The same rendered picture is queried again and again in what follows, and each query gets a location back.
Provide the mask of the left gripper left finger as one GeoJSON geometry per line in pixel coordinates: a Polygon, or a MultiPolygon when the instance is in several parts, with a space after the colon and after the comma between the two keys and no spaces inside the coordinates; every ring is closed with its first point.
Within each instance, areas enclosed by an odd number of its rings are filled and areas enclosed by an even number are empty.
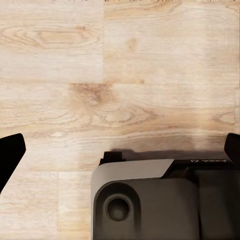
{"type": "Polygon", "coordinates": [[[0,138],[0,193],[26,152],[21,133],[0,138]]]}

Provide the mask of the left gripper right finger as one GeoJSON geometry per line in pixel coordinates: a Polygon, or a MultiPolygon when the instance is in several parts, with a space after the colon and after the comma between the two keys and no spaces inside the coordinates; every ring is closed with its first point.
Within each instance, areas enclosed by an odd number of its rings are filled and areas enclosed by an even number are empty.
{"type": "Polygon", "coordinates": [[[228,133],[224,151],[240,173],[240,135],[228,133]]]}

